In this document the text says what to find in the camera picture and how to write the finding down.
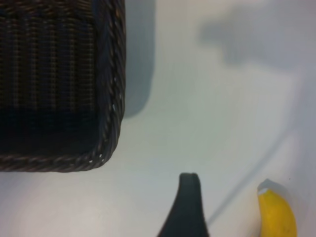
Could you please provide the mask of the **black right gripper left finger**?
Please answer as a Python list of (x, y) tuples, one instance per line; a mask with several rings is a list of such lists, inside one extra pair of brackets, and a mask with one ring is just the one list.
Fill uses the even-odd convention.
[(181, 173), (179, 186), (171, 210), (158, 237), (182, 237), (189, 215), (190, 174)]

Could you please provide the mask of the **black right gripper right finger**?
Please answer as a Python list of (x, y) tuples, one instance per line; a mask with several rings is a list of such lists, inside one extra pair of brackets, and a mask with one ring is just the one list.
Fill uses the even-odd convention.
[(189, 174), (190, 184), (190, 223), (187, 225), (190, 228), (191, 237), (208, 237), (208, 229), (203, 212), (203, 202), (201, 193), (200, 179), (196, 173)]

